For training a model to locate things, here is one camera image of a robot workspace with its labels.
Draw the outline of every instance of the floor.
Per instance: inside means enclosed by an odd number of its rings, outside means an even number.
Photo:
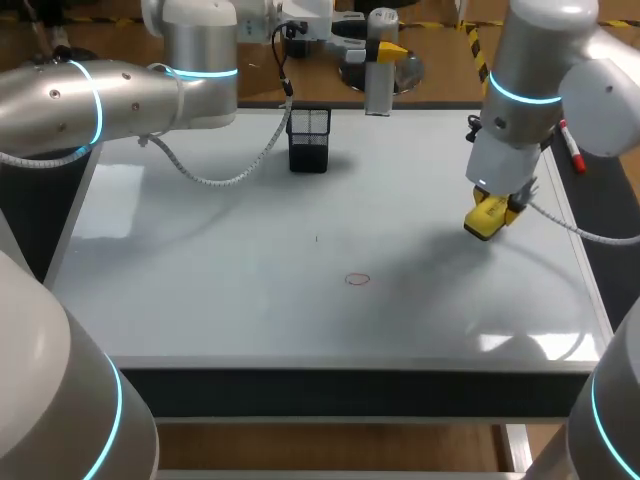
[[[349,0],[337,0],[348,8]],[[501,20],[507,0],[470,0],[467,20]],[[640,20],[640,3],[601,0],[602,20]],[[102,0],[75,7],[70,17],[139,17],[137,0]],[[423,0],[403,9],[405,22],[451,23],[453,0]],[[161,61],[162,40],[141,25],[74,24],[71,42],[102,57],[141,65]],[[501,29],[483,27],[480,42],[489,66]],[[625,42],[640,48],[640,29],[612,29]],[[482,89],[466,35],[449,28],[410,29],[401,43],[425,62],[427,77],[413,92],[399,98],[416,101],[480,101]],[[14,68],[36,52],[30,28],[0,23],[0,70]],[[279,100],[277,73],[268,47],[240,49],[240,92],[245,101]],[[311,60],[290,61],[287,72],[297,98],[319,101],[362,101],[345,87],[335,61],[322,54]],[[640,151],[623,158],[628,177],[640,198]],[[529,426],[531,447],[537,455],[557,425]],[[162,425],[161,468],[181,469],[327,469],[499,471],[504,468],[496,428],[482,424],[447,425]]]

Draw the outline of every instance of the table surface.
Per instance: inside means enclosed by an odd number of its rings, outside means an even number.
[[[533,211],[489,243],[462,229],[470,113],[334,111],[327,174],[290,173],[283,136],[222,190],[108,142],[54,293],[121,368],[588,372],[612,334],[582,243]],[[166,141],[226,178],[280,115]],[[571,220],[550,151],[537,175]]]

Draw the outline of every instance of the pen holder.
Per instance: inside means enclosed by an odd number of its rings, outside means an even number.
[[[289,169],[298,173],[325,173],[330,132],[331,109],[293,109],[287,123]]]

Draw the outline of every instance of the marker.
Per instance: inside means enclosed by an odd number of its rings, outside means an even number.
[[[569,154],[571,155],[571,162],[573,163],[573,169],[576,173],[582,175],[587,172],[587,166],[584,163],[584,158],[582,158],[582,153],[580,153],[580,149],[578,148],[578,144],[571,136],[571,132],[569,132],[569,128],[567,128],[567,121],[562,120],[560,122],[560,131],[562,131],[562,136],[564,137],[564,141],[567,144],[567,148],[569,149]]]

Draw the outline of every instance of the wire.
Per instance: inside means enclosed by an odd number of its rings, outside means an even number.
[[[0,163],[18,168],[29,168],[32,170],[46,170],[50,168],[58,168],[75,162],[89,153],[92,147],[80,147],[75,152],[54,160],[29,160],[27,158],[14,157],[8,153],[0,152]]]
[[[630,247],[630,246],[633,246],[633,245],[639,245],[640,244],[640,235],[638,235],[637,237],[632,237],[632,238],[609,238],[609,237],[603,237],[603,236],[600,236],[600,235],[596,235],[594,233],[585,232],[584,230],[576,227],[575,225],[571,225],[571,224],[565,222],[564,220],[560,220],[559,218],[557,218],[552,213],[548,212],[547,210],[545,210],[544,208],[542,208],[540,205],[538,205],[537,203],[535,203],[532,200],[529,201],[529,205],[531,205],[531,207],[535,211],[540,213],[542,216],[548,218],[549,220],[551,220],[556,225],[560,225],[561,227],[566,228],[570,232],[573,232],[576,235],[579,235],[581,238],[583,238],[585,240],[589,240],[589,241],[595,242],[595,243],[601,243],[601,244],[604,244],[604,245],[610,245],[612,247]]]
[[[207,185],[209,187],[231,187],[233,185],[240,183],[242,180],[246,179],[249,175],[251,175],[254,172],[254,170],[260,166],[260,164],[262,163],[264,158],[269,154],[269,152],[271,152],[271,149],[278,141],[278,138],[280,138],[280,135],[282,134],[284,128],[287,126],[287,122],[289,121],[289,117],[291,116],[292,107],[293,107],[293,97],[287,97],[287,100],[285,102],[284,116],[282,117],[282,120],[280,121],[280,125],[278,125],[278,128],[276,129],[275,133],[271,137],[271,140],[269,140],[269,143],[267,144],[265,149],[262,151],[262,153],[260,153],[260,155],[258,155],[258,158],[256,158],[256,160],[249,166],[249,168],[247,168],[240,175],[230,178],[229,180],[209,180],[207,178],[194,175],[193,173],[191,173],[189,170],[186,169],[186,167],[180,162],[180,160],[178,160],[176,155],[171,151],[171,149],[167,146],[167,144],[164,143],[160,138],[158,138],[155,135],[150,135],[148,137],[148,140],[156,144],[160,148],[160,150],[162,150],[165,153],[165,155],[169,157],[169,160],[171,160],[171,163],[175,165],[175,167],[180,171],[180,173],[182,173],[188,179],[193,180],[194,182],[200,183],[202,185]]]
[[[197,182],[209,187],[218,187],[218,188],[231,187],[233,185],[237,185],[238,183],[240,183],[241,181],[249,177],[249,175],[251,175],[260,166],[260,164],[265,159],[265,157],[269,154],[269,152],[271,152],[274,145],[280,138],[280,135],[282,135],[282,132],[287,126],[287,123],[289,122],[289,118],[291,118],[291,110],[293,109],[293,86],[291,85],[291,82],[289,81],[289,79],[287,78],[284,72],[284,65],[287,61],[288,56],[286,54],[286,49],[285,49],[284,58],[282,61],[280,61],[280,56],[278,55],[278,51],[276,49],[276,35],[278,34],[278,32],[280,32],[284,28],[287,28],[287,29],[291,28],[295,31],[300,31],[303,33],[306,32],[306,27],[304,25],[300,26],[294,22],[283,23],[281,25],[278,25],[273,30],[273,34],[271,35],[271,49],[273,50],[273,56],[275,58],[275,61],[278,64],[278,74],[280,76],[282,88],[284,89],[284,92],[286,95],[286,101],[284,104],[285,110],[284,110],[284,115],[282,117],[282,120],[280,120],[280,124],[278,125],[278,128],[276,129],[275,133],[271,137],[271,140],[269,140],[269,143],[267,143],[267,146],[264,148],[264,150],[262,150],[260,155],[258,155],[258,158],[256,158],[256,160],[251,165],[249,165],[249,168],[247,168],[240,175],[237,175],[228,180],[209,180],[208,178],[194,175],[189,170],[187,170],[187,168],[180,162],[180,160],[178,160],[178,157],[176,157],[176,155],[173,153],[171,148],[169,148],[169,146],[159,138],[160,135],[145,135],[143,137],[140,137],[140,140],[138,142],[140,143],[140,146],[144,147],[147,144],[147,142],[154,143],[155,145],[158,146],[158,148],[160,148],[160,150],[164,152],[164,154],[169,158],[171,163],[173,163],[173,165],[178,169],[180,173],[182,173],[188,179],[193,180],[194,182]],[[176,77],[176,80],[178,80],[179,82],[178,90],[179,90],[179,97],[180,97],[178,99],[178,106],[180,108],[180,106],[184,104],[184,98],[183,98],[184,88],[181,81],[179,80],[179,75],[177,75],[175,71],[171,69],[171,67],[167,67],[166,65],[162,65],[162,64],[153,64],[149,68],[155,68],[156,66],[163,66],[167,68],[169,71],[172,72],[174,77]],[[181,112],[176,113],[173,124],[176,124],[179,122],[179,117],[181,116],[181,114],[182,114]]]

